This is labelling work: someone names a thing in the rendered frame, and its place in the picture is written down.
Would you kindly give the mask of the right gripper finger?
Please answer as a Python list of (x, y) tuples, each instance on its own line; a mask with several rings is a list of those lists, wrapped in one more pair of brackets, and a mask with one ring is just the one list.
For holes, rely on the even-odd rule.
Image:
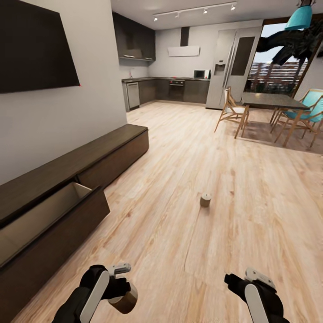
[(229, 285), (229, 281), (230, 281), (230, 276), (232, 275), (233, 273), (231, 273), (230, 275), (226, 274), (225, 276), (225, 279), (224, 281)]

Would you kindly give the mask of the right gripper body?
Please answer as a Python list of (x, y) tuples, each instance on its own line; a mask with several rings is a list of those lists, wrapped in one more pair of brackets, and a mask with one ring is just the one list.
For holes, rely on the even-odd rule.
[(242, 280), (241, 278), (239, 278), (238, 276), (236, 276), (235, 274), (232, 274), (230, 276), (230, 281), (229, 281), (229, 285), (228, 288), (235, 293), (236, 295), (240, 296), (244, 301), (245, 301), (245, 297), (244, 297), (244, 286), (249, 283), (249, 281), (247, 280)]

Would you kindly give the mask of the pillar candle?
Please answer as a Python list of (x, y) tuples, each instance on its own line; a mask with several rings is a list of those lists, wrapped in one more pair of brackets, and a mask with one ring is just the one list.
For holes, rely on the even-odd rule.
[(207, 208), (210, 205), (211, 195), (208, 193), (203, 193), (200, 199), (200, 205)]
[(119, 275), (116, 278), (117, 279), (126, 278), (127, 282), (129, 282), (131, 285), (131, 290), (126, 292), (125, 296), (114, 297), (114, 298), (109, 299), (108, 301), (119, 312), (121, 312), (123, 314), (128, 314), (134, 309), (134, 307), (138, 301), (138, 290), (135, 287), (135, 285), (126, 276)]

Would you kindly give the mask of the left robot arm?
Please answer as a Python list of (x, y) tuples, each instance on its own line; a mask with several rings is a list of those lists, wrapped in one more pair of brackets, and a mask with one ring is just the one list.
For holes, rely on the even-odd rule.
[(101, 264), (91, 266), (52, 323), (90, 323), (101, 299), (122, 297), (131, 290), (126, 278), (116, 278), (116, 274), (129, 271), (128, 262), (111, 264), (108, 270)]

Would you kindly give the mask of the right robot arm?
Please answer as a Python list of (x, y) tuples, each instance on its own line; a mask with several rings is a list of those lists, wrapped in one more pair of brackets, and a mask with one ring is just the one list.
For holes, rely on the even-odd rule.
[(228, 288), (248, 305), (253, 323), (290, 323), (284, 318), (284, 306), (276, 294), (273, 280), (253, 268), (245, 271), (244, 279), (226, 274)]

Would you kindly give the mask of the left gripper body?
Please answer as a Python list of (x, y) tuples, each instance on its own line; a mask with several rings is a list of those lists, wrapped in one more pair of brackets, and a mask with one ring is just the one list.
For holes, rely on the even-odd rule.
[(109, 295), (102, 297), (103, 299), (111, 299), (114, 297), (122, 297), (126, 295), (126, 278), (120, 278), (116, 279), (114, 277), (111, 277), (113, 279), (113, 287), (112, 291)]

